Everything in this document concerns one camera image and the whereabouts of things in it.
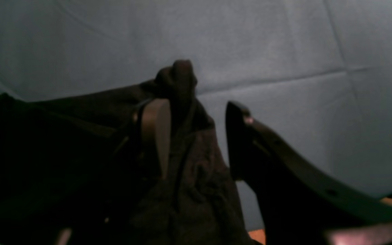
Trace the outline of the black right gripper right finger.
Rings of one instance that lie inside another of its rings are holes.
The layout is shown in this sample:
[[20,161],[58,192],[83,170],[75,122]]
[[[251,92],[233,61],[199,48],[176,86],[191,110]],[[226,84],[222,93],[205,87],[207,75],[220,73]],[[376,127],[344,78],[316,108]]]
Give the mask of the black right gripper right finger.
[[230,170],[255,193],[268,245],[392,245],[392,206],[308,163],[238,102],[225,118]]

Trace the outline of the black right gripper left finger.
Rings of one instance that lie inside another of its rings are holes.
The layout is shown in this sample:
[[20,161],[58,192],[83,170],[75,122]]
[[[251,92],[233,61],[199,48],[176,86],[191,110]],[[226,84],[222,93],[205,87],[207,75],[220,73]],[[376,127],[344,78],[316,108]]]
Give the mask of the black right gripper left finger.
[[148,99],[111,136],[109,245],[143,242],[167,212],[161,188],[168,174],[171,124],[168,99]]

